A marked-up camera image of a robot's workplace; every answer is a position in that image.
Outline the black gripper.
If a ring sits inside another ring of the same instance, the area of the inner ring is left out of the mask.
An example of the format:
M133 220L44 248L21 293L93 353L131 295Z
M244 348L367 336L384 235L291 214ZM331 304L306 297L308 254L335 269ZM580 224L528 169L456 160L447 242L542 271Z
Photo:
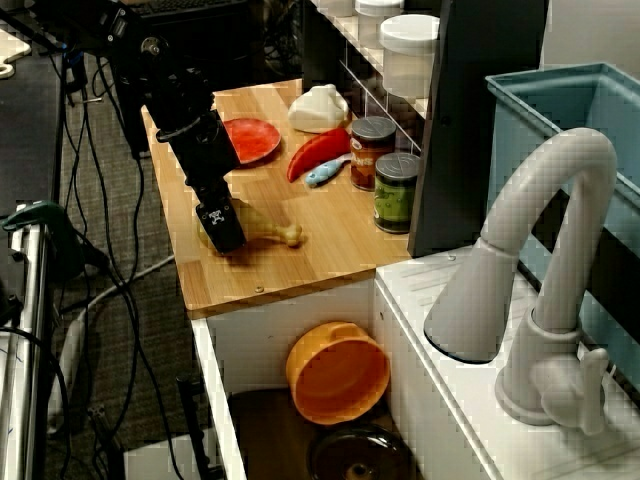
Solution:
M229 197L224 176L236 168L236 151L216 110L173 132L159 129L156 139L168 143L183 170L185 183L201 202L195 209L213 247L220 254L245 245L245 235Z

